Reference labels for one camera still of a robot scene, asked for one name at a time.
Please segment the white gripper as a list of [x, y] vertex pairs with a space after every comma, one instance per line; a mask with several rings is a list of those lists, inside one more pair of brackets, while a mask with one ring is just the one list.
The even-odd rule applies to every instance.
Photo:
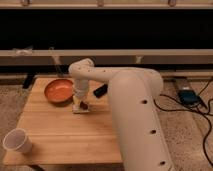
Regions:
[[74, 80], [74, 95], [73, 96], [73, 108], [79, 109], [81, 99], [84, 98], [89, 91], [89, 81], [86, 79], [75, 79]]

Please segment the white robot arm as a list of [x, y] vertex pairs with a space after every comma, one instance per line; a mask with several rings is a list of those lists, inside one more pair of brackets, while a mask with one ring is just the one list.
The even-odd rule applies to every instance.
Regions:
[[91, 80], [108, 85], [108, 103], [125, 171], [175, 171], [154, 100], [163, 89], [159, 72], [136, 67], [96, 67], [89, 58], [72, 63], [74, 110]]

